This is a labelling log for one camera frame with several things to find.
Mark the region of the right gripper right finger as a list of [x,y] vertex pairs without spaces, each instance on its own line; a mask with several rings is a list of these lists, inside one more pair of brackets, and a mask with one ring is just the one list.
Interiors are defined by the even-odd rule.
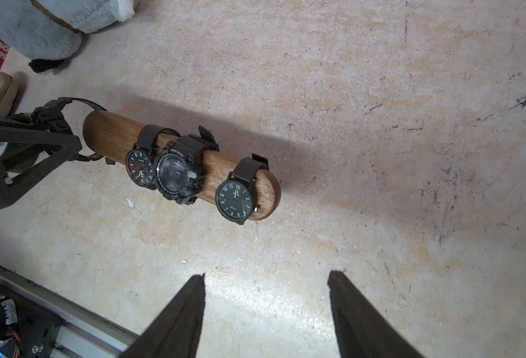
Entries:
[[328,276],[334,331],[342,357],[421,357],[341,271]]

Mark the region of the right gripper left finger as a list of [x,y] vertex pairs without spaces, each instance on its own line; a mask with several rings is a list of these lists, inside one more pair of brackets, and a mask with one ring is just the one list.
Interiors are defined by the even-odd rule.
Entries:
[[197,356],[205,307],[205,276],[196,274],[121,356]]

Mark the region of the wooden watch stand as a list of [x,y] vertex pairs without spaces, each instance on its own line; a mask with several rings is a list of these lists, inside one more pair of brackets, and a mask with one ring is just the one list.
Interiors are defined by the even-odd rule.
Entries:
[[[144,124],[108,111],[93,111],[86,116],[82,135],[92,151],[122,165],[132,150]],[[207,150],[202,155],[206,177],[202,191],[197,195],[203,201],[215,203],[216,190],[229,173],[237,166],[237,161],[220,152]],[[257,210],[250,216],[252,221],[269,217],[279,206],[282,191],[276,176],[268,170],[260,169],[255,176],[255,197]]]

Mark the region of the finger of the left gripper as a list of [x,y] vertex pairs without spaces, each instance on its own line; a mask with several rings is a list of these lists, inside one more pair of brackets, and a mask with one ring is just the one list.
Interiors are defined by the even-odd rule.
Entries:
[[16,203],[81,149],[73,134],[0,118],[0,210]]

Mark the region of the black round face watch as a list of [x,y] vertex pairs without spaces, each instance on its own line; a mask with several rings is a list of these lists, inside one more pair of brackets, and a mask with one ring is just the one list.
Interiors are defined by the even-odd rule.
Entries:
[[269,169],[267,158],[252,154],[243,158],[216,190],[215,203],[224,219],[243,225],[255,212],[255,176]]

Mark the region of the black rugged sport watch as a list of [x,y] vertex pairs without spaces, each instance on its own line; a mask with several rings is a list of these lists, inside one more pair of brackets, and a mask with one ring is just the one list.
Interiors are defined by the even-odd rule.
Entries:
[[168,201],[177,204],[193,204],[203,187],[205,177],[203,153],[219,152],[213,134],[199,126],[200,135],[188,134],[170,141],[154,162],[157,190]]

